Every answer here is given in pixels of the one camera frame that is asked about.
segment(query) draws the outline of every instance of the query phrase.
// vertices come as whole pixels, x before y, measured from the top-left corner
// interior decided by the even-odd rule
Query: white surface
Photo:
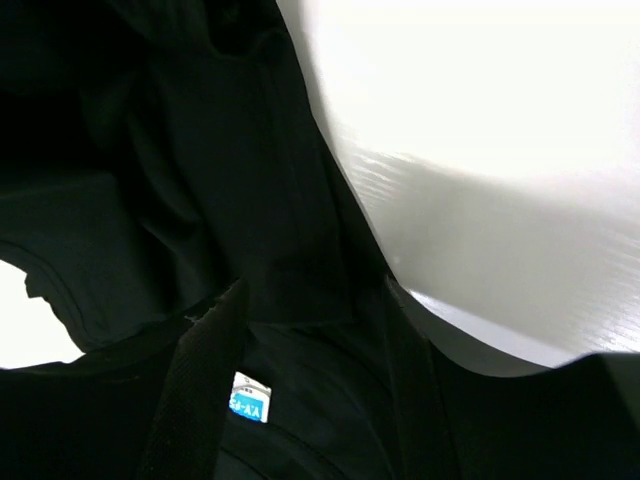
[[[640,351],[635,3],[279,3],[403,286],[540,364]]]
[[[82,355],[41,298],[29,299],[26,274],[0,261],[0,368],[71,362]]]

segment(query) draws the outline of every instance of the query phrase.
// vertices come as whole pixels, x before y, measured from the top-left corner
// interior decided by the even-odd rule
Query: blue label
[[[264,402],[257,398],[248,397],[240,392],[234,393],[229,400],[229,408],[236,414],[253,421],[262,420]]]

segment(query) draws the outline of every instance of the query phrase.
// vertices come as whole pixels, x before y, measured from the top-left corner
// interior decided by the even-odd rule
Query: black garment
[[[0,257],[90,352],[0,372],[3,478],[635,478],[637,356],[496,379],[418,333],[272,0],[0,8]]]

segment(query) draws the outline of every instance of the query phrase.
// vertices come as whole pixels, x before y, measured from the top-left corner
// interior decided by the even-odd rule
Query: clothing label
[[[269,387],[236,372],[229,399],[231,411],[254,422],[267,423],[270,402],[271,389]]]

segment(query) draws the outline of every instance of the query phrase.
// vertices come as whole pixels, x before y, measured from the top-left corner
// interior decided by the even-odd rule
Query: black fabric
[[[137,480],[212,478],[242,356],[247,297],[246,283],[236,282],[178,340]]]
[[[628,372],[631,364],[637,371],[637,355],[592,355],[520,378],[479,375],[449,360],[418,334],[406,316],[400,287],[388,282],[388,289],[387,298],[394,299],[387,304],[389,320],[404,324],[391,327],[398,328],[396,351],[416,341],[423,347],[399,354],[398,366],[417,369],[430,385],[396,384],[396,401],[406,403],[398,422],[408,452],[407,470],[443,479],[457,478],[458,470],[465,479],[640,476],[640,430],[633,421],[640,403],[632,402],[640,378],[622,380],[624,375],[612,374]],[[420,411],[434,402],[444,408]],[[420,420],[428,434],[415,428]],[[439,447],[429,441],[434,437],[442,440]],[[426,451],[448,448],[451,439],[452,450],[425,461]]]
[[[90,351],[0,372],[3,478],[637,478],[637,356],[499,379],[425,343],[274,1],[0,17],[0,258]]]
[[[189,323],[163,323],[71,365],[0,371],[2,478],[132,478]]]

